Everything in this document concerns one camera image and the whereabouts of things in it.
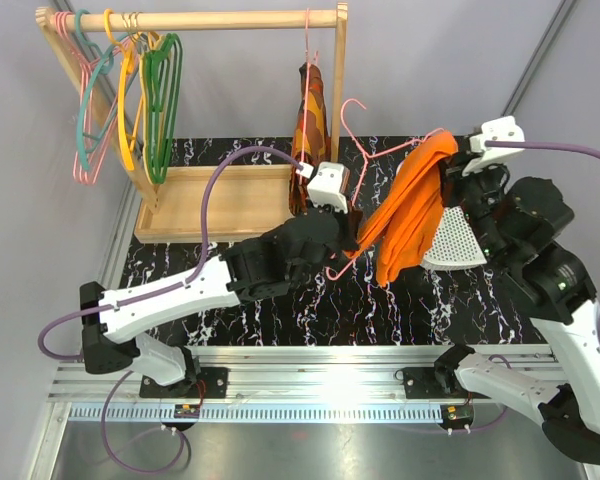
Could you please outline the orange trousers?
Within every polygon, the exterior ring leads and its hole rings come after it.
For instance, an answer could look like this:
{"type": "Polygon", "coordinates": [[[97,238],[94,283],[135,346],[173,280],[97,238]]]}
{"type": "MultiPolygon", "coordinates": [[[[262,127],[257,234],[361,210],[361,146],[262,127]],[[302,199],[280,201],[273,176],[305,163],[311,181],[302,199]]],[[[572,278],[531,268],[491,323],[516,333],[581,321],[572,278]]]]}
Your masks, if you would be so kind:
{"type": "Polygon", "coordinates": [[[358,230],[352,259],[377,245],[376,282],[385,287],[400,272],[418,266],[433,240],[444,213],[441,166],[458,152],[453,134],[442,130],[404,159],[389,193],[358,230]]]}

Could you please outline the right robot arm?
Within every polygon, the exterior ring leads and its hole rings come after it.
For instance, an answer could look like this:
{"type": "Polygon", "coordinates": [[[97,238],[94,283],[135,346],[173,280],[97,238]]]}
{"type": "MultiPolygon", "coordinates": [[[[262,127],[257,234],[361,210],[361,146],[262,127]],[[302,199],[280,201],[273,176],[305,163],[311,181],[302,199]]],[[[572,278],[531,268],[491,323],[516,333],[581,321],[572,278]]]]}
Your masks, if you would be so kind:
{"type": "Polygon", "coordinates": [[[551,180],[510,184],[502,164],[471,172],[477,157],[451,157],[443,198],[462,208],[515,309],[549,344],[566,380],[537,380],[455,345],[434,363],[435,387],[489,397],[539,425],[568,458],[600,465],[600,304],[584,264],[556,240],[574,212],[551,180]]]}

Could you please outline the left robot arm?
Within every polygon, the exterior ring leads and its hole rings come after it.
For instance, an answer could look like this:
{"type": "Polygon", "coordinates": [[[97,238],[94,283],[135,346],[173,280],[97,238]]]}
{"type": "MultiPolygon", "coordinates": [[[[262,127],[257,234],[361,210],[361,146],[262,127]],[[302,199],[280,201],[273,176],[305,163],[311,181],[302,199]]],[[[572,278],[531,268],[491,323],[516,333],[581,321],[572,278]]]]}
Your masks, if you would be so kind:
{"type": "Polygon", "coordinates": [[[360,214],[325,207],[285,221],[223,254],[202,257],[177,275],[126,290],[97,282],[79,290],[82,354],[91,375],[132,371],[185,397],[200,386],[200,361],[184,346],[169,346],[149,330],[194,313],[283,296],[347,251],[357,249],[360,214]]]}

